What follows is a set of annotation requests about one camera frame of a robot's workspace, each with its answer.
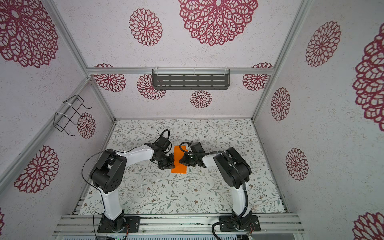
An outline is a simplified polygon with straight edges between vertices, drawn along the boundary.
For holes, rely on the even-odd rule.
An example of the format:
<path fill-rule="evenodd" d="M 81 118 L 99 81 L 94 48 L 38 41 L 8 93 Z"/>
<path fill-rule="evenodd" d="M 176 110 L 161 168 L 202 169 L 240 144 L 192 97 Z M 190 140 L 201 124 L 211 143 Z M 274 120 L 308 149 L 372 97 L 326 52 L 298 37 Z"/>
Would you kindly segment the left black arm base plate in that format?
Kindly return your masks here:
<path fill-rule="evenodd" d="M 140 217 L 118 217 L 112 221 L 102 215 L 97 233 L 137 233 L 140 221 Z"/>

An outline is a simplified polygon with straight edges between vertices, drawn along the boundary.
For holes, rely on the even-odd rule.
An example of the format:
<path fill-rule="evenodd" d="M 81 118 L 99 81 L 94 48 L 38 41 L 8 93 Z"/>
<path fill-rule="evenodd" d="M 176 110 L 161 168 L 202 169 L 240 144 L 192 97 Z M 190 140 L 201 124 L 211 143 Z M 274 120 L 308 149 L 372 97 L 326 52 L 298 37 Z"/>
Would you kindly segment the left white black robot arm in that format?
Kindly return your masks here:
<path fill-rule="evenodd" d="M 160 170 L 175 168 L 174 155 L 167 154 L 153 144 L 145 144 L 127 152 L 105 150 L 92 168 L 90 178 L 95 188 L 101 192 L 103 215 L 108 220 L 115 221 L 124 212 L 120 205 L 118 188 L 126 167 L 142 161 L 155 162 Z"/>

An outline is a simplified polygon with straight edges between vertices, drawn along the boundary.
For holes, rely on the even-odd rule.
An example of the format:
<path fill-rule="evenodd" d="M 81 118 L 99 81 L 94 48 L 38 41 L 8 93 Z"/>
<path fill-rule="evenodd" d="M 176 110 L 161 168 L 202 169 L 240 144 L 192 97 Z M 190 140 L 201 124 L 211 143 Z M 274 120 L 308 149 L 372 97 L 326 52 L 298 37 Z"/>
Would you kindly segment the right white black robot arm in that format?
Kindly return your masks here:
<path fill-rule="evenodd" d="M 179 163 L 184 166 L 200 166 L 219 170 L 225 183 L 232 188 L 232 213 L 235 218 L 244 218 L 250 213 L 247 190 L 252 170 L 235 148 L 230 147 L 225 151 L 209 153 L 188 151 L 183 151 L 183 153 Z"/>

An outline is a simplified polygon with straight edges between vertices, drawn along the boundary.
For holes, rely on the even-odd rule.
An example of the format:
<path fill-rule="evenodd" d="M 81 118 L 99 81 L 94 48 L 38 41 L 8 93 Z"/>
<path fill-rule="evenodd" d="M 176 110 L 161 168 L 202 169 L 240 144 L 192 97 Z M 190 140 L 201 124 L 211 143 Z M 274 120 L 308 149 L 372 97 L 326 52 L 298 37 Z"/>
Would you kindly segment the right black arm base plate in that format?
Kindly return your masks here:
<path fill-rule="evenodd" d="M 256 215 L 249 213 L 244 218 L 220 224 L 221 232 L 260 232 L 261 225 Z"/>

